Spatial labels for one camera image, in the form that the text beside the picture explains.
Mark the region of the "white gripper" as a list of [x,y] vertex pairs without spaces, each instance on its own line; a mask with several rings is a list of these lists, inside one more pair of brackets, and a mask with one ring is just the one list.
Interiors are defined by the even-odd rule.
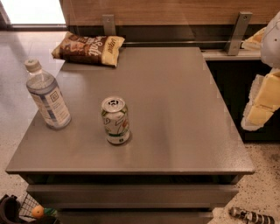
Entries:
[[250,51],[261,49],[262,62],[271,68],[277,68],[265,76],[258,74],[252,82],[241,127],[244,130],[256,131],[280,108],[280,11],[266,28],[263,27],[245,39],[241,47]]

